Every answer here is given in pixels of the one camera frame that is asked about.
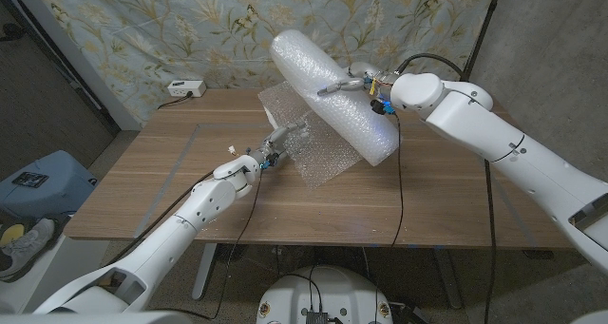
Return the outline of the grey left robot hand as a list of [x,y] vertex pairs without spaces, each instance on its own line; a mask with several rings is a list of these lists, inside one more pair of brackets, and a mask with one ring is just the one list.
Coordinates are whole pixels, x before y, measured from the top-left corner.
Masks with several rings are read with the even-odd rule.
[[279,126],[262,141],[259,148],[250,153],[250,156],[259,163],[261,169],[278,165],[280,156],[286,151],[285,142],[289,134],[305,127],[303,121]]

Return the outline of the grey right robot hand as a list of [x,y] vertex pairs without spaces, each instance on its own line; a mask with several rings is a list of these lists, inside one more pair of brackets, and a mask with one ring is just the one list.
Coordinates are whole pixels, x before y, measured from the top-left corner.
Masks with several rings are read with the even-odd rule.
[[345,67],[347,77],[330,83],[317,91],[318,96],[326,96],[337,91],[355,91],[371,86],[373,82],[384,86],[392,86],[399,75],[395,72],[382,70],[369,63],[355,62]]

